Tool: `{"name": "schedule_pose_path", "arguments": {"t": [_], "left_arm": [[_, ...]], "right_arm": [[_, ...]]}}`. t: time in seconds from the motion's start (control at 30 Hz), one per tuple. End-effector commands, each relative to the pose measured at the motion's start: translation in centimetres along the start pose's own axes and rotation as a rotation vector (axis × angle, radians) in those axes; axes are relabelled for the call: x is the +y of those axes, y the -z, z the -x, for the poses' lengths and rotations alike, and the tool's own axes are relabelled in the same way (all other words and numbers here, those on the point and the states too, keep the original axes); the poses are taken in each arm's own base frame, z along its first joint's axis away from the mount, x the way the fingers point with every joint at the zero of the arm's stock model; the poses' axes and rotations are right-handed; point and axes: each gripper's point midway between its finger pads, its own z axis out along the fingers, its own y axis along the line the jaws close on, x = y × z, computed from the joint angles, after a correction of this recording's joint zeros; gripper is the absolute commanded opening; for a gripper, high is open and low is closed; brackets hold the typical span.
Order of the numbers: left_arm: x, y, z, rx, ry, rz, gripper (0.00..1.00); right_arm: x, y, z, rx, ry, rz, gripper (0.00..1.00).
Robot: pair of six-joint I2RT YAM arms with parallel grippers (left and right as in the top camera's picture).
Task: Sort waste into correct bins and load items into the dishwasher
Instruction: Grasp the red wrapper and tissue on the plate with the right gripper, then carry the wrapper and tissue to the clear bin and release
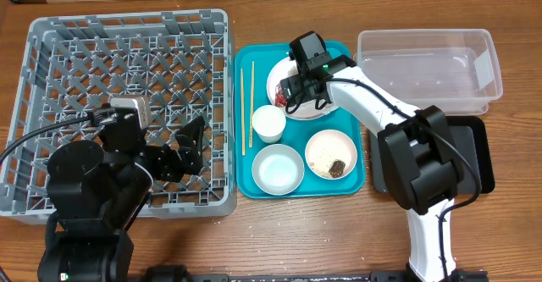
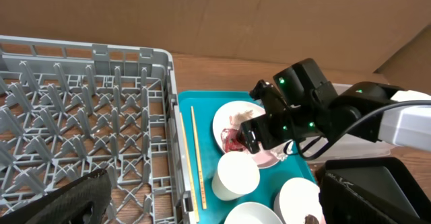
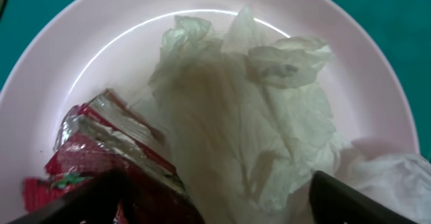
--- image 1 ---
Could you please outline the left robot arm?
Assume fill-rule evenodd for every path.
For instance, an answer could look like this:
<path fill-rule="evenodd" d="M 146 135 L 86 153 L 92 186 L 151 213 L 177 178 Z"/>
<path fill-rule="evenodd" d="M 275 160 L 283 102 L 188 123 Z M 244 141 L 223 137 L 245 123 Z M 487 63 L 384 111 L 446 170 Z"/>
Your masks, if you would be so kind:
<path fill-rule="evenodd" d="M 180 181 L 202 171 L 205 120 L 174 134 L 178 149 L 151 146 L 136 113 L 108 121 L 99 141 L 75 141 L 50 158 L 40 281 L 126 281 L 134 244 L 128 235 L 156 180 Z"/>

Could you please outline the pink round bowl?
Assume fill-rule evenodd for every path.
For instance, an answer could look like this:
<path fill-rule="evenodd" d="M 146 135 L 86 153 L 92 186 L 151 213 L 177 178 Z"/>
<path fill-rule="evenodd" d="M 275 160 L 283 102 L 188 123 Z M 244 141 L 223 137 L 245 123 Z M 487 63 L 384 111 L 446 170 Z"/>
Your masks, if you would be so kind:
<path fill-rule="evenodd" d="M 357 147 L 353 140 L 338 130 L 321 130 L 314 134 L 305 148 L 305 159 L 310 170 L 325 180 L 339 180 L 349 175 L 357 165 Z M 344 174 L 337 179 L 329 175 L 335 160 L 346 163 Z"/>

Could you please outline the brown food scrap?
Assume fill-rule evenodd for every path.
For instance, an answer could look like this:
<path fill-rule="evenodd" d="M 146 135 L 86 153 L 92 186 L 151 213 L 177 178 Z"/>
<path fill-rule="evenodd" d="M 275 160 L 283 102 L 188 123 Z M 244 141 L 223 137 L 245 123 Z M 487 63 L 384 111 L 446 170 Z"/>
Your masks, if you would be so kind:
<path fill-rule="evenodd" d="M 330 168 L 329 168 L 329 175 L 333 179 L 340 178 L 344 174 L 344 170 L 346 168 L 346 163 L 337 159 L 335 160 Z"/>

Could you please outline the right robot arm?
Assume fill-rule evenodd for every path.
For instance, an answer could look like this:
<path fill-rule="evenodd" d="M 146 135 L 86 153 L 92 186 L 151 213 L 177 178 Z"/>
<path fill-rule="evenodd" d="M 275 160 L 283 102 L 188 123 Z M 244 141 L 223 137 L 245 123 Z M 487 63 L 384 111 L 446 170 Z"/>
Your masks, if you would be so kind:
<path fill-rule="evenodd" d="M 476 171 L 456 149 L 445 114 L 405 103 L 373 83 L 357 66 L 335 73 L 324 66 L 317 75 L 299 73 L 280 82 L 293 113 L 308 100 L 342 108 L 378 138 L 384 182 L 395 202 L 406 210 L 411 254 L 408 267 L 419 281 L 457 281 L 451 255 L 451 213 L 478 199 L 456 202 L 458 185 Z"/>

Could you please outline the red snack wrapper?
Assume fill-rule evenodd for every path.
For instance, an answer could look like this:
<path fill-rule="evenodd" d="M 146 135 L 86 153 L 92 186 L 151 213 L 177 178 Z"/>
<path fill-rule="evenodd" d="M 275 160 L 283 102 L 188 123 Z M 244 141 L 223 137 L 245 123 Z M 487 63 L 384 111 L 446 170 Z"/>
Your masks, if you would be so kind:
<path fill-rule="evenodd" d="M 285 99 L 281 84 L 278 84 L 275 87 L 274 105 L 279 108 L 285 107 L 287 105 L 287 101 Z"/>

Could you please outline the white paper cup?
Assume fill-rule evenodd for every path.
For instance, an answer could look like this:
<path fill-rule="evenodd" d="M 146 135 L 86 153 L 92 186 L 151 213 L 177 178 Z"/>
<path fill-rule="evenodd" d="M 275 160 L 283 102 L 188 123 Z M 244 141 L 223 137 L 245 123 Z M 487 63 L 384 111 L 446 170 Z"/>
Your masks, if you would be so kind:
<path fill-rule="evenodd" d="M 271 144 L 279 141 L 285 126 L 285 114 L 280 108 L 273 105 L 261 106 L 252 115 L 252 128 L 265 143 Z"/>

